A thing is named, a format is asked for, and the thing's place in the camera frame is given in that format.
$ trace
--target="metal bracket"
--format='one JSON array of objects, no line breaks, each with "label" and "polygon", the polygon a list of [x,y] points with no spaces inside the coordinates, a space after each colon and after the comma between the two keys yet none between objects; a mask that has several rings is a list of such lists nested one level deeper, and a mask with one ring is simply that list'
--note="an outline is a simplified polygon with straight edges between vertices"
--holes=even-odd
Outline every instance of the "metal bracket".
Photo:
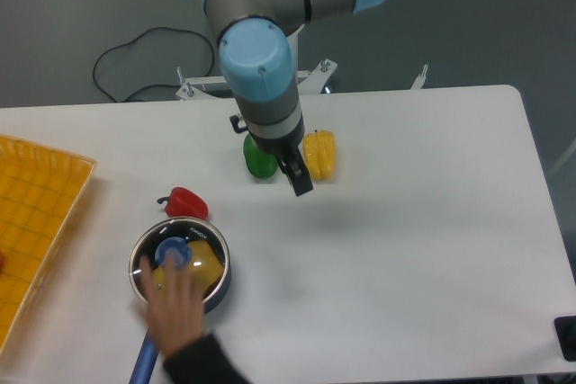
[{"label": "metal bracket", "polygon": [[[331,93],[329,80],[332,78],[338,63],[324,59],[313,71],[298,71],[298,92],[302,94],[322,94]],[[210,99],[213,94],[232,96],[230,86],[223,76],[206,76],[200,78],[183,78],[180,67],[178,68],[178,78],[180,89],[176,92],[176,97],[182,101],[192,99]]]}]

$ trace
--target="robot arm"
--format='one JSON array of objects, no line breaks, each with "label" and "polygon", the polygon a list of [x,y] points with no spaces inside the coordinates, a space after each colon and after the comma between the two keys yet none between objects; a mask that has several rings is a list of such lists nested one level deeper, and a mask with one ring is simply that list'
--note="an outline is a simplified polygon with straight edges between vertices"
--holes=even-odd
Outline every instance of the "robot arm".
[{"label": "robot arm", "polygon": [[[220,67],[246,129],[276,156],[296,195],[312,189],[298,145],[304,136],[296,72],[287,34],[306,22],[357,13],[384,0],[203,0]],[[241,132],[239,118],[233,121]]]}]

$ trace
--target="black object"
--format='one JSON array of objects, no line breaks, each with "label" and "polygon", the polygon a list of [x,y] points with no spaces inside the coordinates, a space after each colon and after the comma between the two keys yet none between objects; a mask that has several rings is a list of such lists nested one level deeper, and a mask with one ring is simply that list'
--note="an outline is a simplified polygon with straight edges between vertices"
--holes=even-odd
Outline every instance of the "black object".
[{"label": "black object", "polygon": [[576,362],[576,317],[558,317],[554,320],[562,355],[568,362]]},{"label": "black object", "polygon": [[230,116],[230,123],[232,124],[234,132],[236,132],[237,134],[241,134],[248,130],[248,126],[240,127],[240,117],[237,114]]},{"label": "black object", "polygon": [[175,31],[177,33],[188,33],[191,34],[193,36],[196,36],[198,38],[201,38],[204,42],[206,42],[206,44],[208,44],[208,47],[210,48],[210,52],[211,52],[211,62],[210,62],[210,66],[208,67],[208,71],[206,72],[206,74],[204,76],[209,76],[212,73],[212,70],[214,69],[214,62],[216,61],[216,55],[214,53],[214,48],[212,47],[212,44],[210,43],[210,41],[208,40],[208,38],[206,38],[204,35],[202,35],[201,33],[197,32],[197,31],[188,31],[187,29],[174,29],[172,27],[153,27],[151,29],[148,29],[147,31],[142,32],[140,35],[138,35],[136,38],[134,38],[133,40],[126,42],[125,44],[122,45],[117,45],[116,47],[112,47],[111,49],[106,50],[104,53],[102,53],[100,55],[100,57],[96,60],[96,62],[94,63],[94,67],[92,68],[92,81],[94,81],[94,85],[96,87],[98,87],[98,90],[100,90],[100,92],[102,92],[103,94],[106,95],[106,97],[108,99],[110,99],[113,103],[134,103],[134,102],[143,102],[141,99],[134,99],[134,96],[136,96],[137,94],[141,94],[142,92],[144,92],[145,90],[148,89],[154,89],[154,88],[159,88],[159,87],[163,87],[163,88],[173,88],[173,89],[179,89],[181,87],[181,85],[147,85],[145,87],[141,87],[140,89],[138,89],[135,92],[132,92],[130,95],[128,95],[128,97],[126,97],[125,99],[118,101],[116,98],[114,98],[111,94],[109,94],[108,92],[106,92],[98,83],[98,80],[96,80],[96,69],[98,68],[98,64],[100,63],[100,60],[102,60],[102,58],[104,56],[106,56],[108,53],[110,53],[111,51],[115,51],[117,49],[121,49],[123,47],[129,47],[130,45],[138,42],[138,40],[144,38],[146,35],[148,35],[149,33],[153,32],[153,31]]},{"label": "black object", "polygon": [[276,160],[282,172],[288,177],[297,197],[314,189],[310,173],[298,148],[294,149],[290,155],[277,156]]}]

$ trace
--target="orange plastic crate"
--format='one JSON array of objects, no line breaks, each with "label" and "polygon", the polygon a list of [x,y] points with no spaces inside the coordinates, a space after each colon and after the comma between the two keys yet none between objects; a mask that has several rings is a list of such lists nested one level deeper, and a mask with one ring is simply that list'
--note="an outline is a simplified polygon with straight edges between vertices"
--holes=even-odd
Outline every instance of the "orange plastic crate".
[{"label": "orange plastic crate", "polygon": [[48,269],[93,159],[0,135],[0,354]]}]

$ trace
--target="black cable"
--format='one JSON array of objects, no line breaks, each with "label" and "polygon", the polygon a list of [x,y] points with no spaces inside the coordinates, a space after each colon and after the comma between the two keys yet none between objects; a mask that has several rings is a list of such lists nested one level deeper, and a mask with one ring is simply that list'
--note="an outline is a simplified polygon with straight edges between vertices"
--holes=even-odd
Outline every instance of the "black cable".
[{"label": "black cable", "polygon": [[[111,49],[106,50],[104,53],[102,53],[100,55],[100,57],[96,60],[96,63],[94,63],[94,68],[92,69],[92,81],[94,81],[95,86],[98,88],[98,90],[100,90],[100,92],[102,92],[104,95],[106,95],[106,97],[108,99],[110,99],[113,103],[118,103],[120,101],[118,101],[116,98],[114,98],[111,94],[109,94],[108,92],[106,92],[99,84],[98,84],[98,80],[96,80],[96,69],[98,68],[98,64],[100,63],[100,60],[102,60],[102,58],[104,56],[106,56],[108,53],[110,53],[111,51],[115,51],[116,49],[122,49],[124,47],[128,47],[136,42],[138,42],[140,39],[142,39],[143,37],[145,37],[146,35],[148,35],[149,33],[153,32],[153,31],[175,31],[178,33],[188,33],[194,36],[197,36],[199,38],[201,38],[202,40],[204,40],[204,42],[206,42],[206,44],[208,44],[208,47],[210,48],[210,53],[211,53],[211,62],[210,62],[210,66],[208,67],[208,71],[206,72],[206,74],[204,76],[209,76],[212,73],[212,70],[214,69],[214,62],[216,61],[216,55],[214,53],[214,48],[212,47],[212,44],[210,43],[210,41],[208,40],[208,38],[206,38],[204,35],[202,35],[201,33],[197,32],[197,31],[188,31],[186,29],[175,29],[172,27],[153,27],[151,29],[148,29],[147,31],[142,32],[140,35],[138,35],[136,38],[134,38],[133,40],[126,42],[125,44],[122,45],[117,45],[116,47],[112,47]],[[137,94],[140,94],[141,92],[144,92],[145,90],[148,89],[153,89],[153,88],[180,88],[180,85],[147,85],[145,87],[142,87],[140,89],[138,89],[136,92],[131,93],[127,98],[125,98],[124,100],[122,100],[123,103],[128,103],[128,102],[144,102],[142,100],[136,100],[134,99],[134,96],[136,96]]]}]

